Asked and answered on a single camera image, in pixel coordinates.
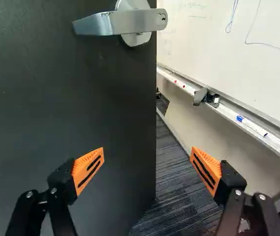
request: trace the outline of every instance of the beige wall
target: beige wall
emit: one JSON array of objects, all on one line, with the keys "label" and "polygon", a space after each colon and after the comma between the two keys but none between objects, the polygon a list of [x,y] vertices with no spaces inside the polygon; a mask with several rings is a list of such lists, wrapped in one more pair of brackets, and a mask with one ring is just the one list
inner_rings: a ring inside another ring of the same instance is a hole
[{"label": "beige wall", "polygon": [[208,107],[192,106],[191,96],[160,75],[157,86],[170,100],[165,121],[187,152],[196,146],[226,159],[247,180],[250,194],[280,192],[280,157]]}]

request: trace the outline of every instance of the lever handle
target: lever handle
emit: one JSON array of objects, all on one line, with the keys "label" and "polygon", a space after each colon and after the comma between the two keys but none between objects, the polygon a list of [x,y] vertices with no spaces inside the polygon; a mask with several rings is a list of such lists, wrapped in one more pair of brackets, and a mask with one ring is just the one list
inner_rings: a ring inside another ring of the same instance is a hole
[{"label": "lever handle", "polygon": [[165,9],[151,9],[147,0],[118,0],[115,11],[99,12],[73,21],[77,35],[121,35],[134,47],[150,40],[152,31],[163,30],[168,23]]},{"label": "lever handle", "polygon": [[106,11],[73,22],[78,35],[118,35],[163,30],[167,26],[165,9]]}]

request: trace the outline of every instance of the black door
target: black door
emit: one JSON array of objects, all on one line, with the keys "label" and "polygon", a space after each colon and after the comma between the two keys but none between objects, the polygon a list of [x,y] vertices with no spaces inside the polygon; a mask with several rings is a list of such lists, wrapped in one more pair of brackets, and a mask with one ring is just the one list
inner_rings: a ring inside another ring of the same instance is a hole
[{"label": "black door", "polygon": [[155,196],[156,34],[129,48],[71,24],[115,4],[0,0],[0,235],[21,193],[99,147],[105,163],[70,207],[80,236],[127,235]]}]

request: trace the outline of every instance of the gray carpet floor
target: gray carpet floor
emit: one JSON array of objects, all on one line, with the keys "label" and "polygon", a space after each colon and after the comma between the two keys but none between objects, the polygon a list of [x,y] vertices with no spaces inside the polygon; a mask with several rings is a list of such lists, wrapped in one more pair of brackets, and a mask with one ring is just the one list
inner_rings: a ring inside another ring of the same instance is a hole
[{"label": "gray carpet floor", "polygon": [[156,115],[156,200],[129,236],[212,236],[220,215],[189,157]]}]

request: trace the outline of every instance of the blue marker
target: blue marker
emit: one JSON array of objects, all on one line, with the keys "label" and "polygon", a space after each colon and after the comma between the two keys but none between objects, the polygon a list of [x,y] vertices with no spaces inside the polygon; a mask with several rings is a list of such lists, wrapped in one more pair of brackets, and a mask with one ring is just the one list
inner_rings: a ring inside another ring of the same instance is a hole
[{"label": "blue marker", "polygon": [[252,121],[242,117],[241,115],[236,116],[236,119],[246,125],[248,128],[252,129],[256,133],[260,134],[263,138],[267,136],[268,132],[261,128],[259,125],[256,125]]}]

